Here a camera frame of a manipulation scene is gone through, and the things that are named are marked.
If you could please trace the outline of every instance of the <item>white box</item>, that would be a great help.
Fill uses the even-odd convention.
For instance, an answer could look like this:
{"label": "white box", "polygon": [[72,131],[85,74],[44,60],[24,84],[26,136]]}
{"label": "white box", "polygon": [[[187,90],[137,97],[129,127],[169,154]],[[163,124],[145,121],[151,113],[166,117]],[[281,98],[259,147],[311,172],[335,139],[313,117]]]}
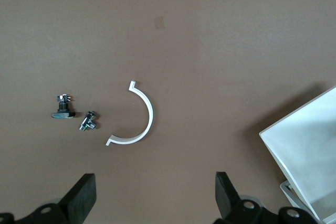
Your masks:
{"label": "white box", "polygon": [[[336,223],[336,87],[263,130],[260,137],[312,214],[324,223]],[[290,201],[296,206],[295,199]]]}

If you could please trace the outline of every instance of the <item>white semicircular bracket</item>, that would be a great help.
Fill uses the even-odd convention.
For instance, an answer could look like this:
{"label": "white semicircular bracket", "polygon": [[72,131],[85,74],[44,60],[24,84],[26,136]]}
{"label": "white semicircular bracket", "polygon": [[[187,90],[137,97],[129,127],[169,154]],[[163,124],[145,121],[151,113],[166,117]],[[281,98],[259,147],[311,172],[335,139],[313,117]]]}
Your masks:
{"label": "white semicircular bracket", "polygon": [[111,135],[108,141],[106,142],[106,146],[109,146],[110,143],[115,143],[115,144],[132,144],[140,139],[142,139],[144,136],[146,136],[147,132],[149,131],[152,122],[153,122],[153,107],[151,102],[149,101],[148,97],[142,93],[139,89],[136,89],[135,87],[135,81],[131,81],[130,87],[128,88],[129,91],[137,94],[138,96],[141,97],[141,99],[145,102],[147,109],[148,109],[148,114],[149,114],[149,120],[148,120],[148,125],[146,129],[138,136],[131,137],[131,138],[122,138],[122,137],[117,137],[115,135]]}

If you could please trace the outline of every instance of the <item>bolt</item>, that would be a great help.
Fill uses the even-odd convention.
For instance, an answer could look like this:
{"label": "bolt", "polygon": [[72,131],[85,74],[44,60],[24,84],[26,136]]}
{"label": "bolt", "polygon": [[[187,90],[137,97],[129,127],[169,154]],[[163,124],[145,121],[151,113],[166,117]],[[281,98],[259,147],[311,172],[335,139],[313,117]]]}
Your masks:
{"label": "bolt", "polygon": [[294,209],[288,209],[287,210],[287,214],[290,217],[293,217],[293,218],[299,218],[300,217],[300,214],[296,210],[294,210]]}
{"label": "bolt", "polygon": [[251,201],[246,201],[244,202],[244,207],[248,208],[248,209],[254,209],[254,204]]}
{"label": "bolt", "polygon": [[45,207],[45,208],[43,208],[42,210],[41,210],[41,214],[46,214],[46,213],[48,213],[48,212],[50,212],[51,211],[51,208],[50,207]]}

